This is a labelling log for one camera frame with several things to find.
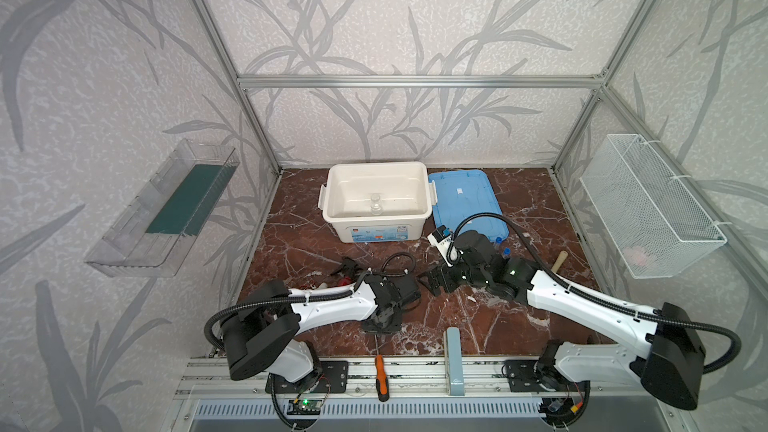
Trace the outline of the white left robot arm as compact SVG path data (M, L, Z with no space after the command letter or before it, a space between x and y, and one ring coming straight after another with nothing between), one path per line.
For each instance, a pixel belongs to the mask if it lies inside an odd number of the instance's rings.
M226 354L230 379L266 372L303 390L323 375L314 348L296 339L310 330L359 322L376 335L401 330L405 309L419 301L417 280L366 272L352 284L324 289L289 288L273 280L245 301L214 313L203 326L205 339Z

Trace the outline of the green circuit board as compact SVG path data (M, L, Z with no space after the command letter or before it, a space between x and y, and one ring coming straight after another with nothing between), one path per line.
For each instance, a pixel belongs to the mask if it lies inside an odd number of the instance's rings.
M323 399L294 399L288 403L288 416L318 416L324 405Z

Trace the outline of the clear wall shelf green mat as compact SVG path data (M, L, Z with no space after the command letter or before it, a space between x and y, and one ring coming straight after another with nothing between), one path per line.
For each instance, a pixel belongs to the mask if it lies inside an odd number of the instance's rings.
M175 276L239 165L233 146L181 140L85 263L111 278Z

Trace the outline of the blue plastic bin lid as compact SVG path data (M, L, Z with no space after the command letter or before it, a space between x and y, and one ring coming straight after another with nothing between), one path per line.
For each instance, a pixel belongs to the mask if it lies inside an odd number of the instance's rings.
M437 204L433 219L437 228L453 231L463 220L481 213L502 213L487 174L481 170L433 172L428 175L435 184Z

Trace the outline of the red black clamp tool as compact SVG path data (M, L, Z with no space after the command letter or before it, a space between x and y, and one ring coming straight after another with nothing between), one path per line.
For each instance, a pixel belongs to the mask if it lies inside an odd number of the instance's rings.
M343 257L340 265L330 274L338 279L338 286L346 286L357 281L364 268L350 257Z

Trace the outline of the light blue rectangular block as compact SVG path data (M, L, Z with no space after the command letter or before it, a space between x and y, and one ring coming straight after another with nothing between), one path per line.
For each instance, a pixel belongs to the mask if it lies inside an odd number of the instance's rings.
M459 329L457 327L447 328L443 342L447 394L452 397L464 396L466 390Z

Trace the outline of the orange handled screwdriver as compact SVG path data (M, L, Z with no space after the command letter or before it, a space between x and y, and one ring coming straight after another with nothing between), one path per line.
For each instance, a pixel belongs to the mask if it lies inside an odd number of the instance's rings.
M375 368L376 368L376 391L380 402L387 402L390 399L388 375L385 370L385 361L380 353L379 336L374 336L375 345Z

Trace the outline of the white plastic storage bin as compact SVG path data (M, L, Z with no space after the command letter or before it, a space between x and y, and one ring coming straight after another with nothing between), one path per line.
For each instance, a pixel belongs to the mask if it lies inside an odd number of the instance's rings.
M335 165L318 197L323 219L343 243L417 240L437 203L421 162Z

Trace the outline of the clear glass flask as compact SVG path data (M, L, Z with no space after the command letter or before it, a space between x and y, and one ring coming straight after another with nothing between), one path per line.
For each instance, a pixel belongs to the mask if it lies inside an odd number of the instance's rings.
M379 194L372 194L370 196L370 212L373 216L380 216L383 214L383 206Z

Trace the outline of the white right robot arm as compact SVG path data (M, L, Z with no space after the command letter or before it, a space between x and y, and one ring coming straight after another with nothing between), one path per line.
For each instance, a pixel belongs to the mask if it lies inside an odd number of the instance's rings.
M536 380L546 389L591 382L639 385L669 406L694 410L703 376L725 368L741 352L736 332L694 322L672 303L660 308L634 304L565 279L505 216L500 221L529 255L503 256L485 235L468 229L480 217L471 215L454 230L441 226L429 235L445 262L419 280L434 296L471 286L565 317L609 338L607 344L591 345L550 341L534 368Z

